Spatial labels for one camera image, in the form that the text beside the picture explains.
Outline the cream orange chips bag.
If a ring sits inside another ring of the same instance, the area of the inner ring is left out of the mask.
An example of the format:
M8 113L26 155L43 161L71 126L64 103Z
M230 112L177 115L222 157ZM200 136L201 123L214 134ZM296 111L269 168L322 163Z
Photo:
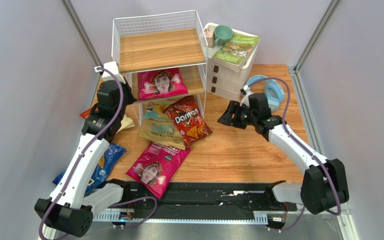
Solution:
M79 116L81 118L83 118L84 120L86 120L90 116L91 110L92 110L92 108L89 107L88 109L86 109L85 111L80 113ZM121 121L121 127L116 133L119 133L120 131L125 130L125 129L133 128L134 126L135 126L134 121L130 117L124 116L124 118Z

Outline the red Doritos bag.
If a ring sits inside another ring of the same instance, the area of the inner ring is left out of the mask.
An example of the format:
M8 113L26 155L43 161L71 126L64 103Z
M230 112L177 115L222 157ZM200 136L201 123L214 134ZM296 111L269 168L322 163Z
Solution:
M209 137L213 131L204 121L194 96L185 96L169 105L164 113L179 131L184 146L188 149L195 142Z

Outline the pink Real chips bag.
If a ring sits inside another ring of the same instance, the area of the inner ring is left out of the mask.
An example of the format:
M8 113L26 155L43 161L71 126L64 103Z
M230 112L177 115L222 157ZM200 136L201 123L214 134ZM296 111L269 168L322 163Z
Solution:
M191 148L183 150L150 142L126 175L144 184L160 199L191 150Z
M178 67L139 72L137 83L139 100L189 93Z

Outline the tan kettle chips bag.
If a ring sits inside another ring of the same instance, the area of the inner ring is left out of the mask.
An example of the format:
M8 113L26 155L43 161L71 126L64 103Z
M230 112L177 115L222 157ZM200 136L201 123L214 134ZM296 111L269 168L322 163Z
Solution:
M185 150L182 135L169 116L165 114L166 108L175 102L175 100L167 99L147 103L139 136L163 146Z

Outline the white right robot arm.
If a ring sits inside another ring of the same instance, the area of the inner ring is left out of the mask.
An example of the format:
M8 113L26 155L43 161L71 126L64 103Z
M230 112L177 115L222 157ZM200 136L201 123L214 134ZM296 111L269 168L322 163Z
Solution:
M273 205L298 204L314 215L336 207L336 215L341 214L341 205L350 199L344 164L337 158L328 159L300 139L281 116L271 113L263 93L251 94L247 105L230 101L217 121L238 129L253 126L298 167L301 183L281 180L266 187Z

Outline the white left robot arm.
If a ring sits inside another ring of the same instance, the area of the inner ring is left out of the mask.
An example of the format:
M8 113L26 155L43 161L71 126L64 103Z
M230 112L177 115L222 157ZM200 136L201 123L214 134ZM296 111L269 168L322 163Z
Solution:
M103 183L97 190L86 189L99 160L121 128L128 105L136 102L132 89L123 77L100 84L97 103L84 121L79 144L56 188L46 199L39 198L34 206L41 219L39 237L44 240L44 227L83 237L90 229L94 215L122 200L125 187L119 180Z

